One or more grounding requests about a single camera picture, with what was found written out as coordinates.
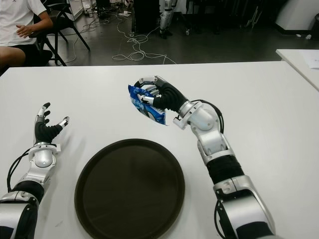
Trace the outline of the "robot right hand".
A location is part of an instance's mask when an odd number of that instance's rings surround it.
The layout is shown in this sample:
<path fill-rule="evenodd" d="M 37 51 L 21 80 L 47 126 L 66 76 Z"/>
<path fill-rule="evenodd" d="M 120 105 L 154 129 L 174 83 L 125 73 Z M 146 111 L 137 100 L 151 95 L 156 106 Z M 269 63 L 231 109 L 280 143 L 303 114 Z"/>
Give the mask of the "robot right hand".
<path fill-rule="evenodd" d="M 143 86 L 150 86 L 150 90 L 146 88 L 145 90 L 149 91 L 151 96 L 141 96 L 140 100 L 157 109 L 179 113 L 182 106 L 188 102 L 188 99 L 176 87 L 160 76 L 140 78 L 134 86 L 140 89 Z"/>

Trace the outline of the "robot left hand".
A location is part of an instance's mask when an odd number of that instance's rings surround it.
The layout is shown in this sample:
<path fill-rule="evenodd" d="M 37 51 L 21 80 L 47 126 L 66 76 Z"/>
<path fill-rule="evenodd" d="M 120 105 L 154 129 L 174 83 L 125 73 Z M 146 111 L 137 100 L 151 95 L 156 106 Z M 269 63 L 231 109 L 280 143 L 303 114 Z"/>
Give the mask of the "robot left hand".
<path fill-rule="evenodd" d="M 69 124 L 70 117 L 65 117 L 60 123 L 52 126 L 47 126 L 49 119 L 46 117 L 50 114 L 48 108 L 50 103 L 45 103 L 39 109 L 34 123 L 34 140 L 33 144 L 40 143 L 51 144 L 53 139 L 57 137 L 60 132 Z"/>

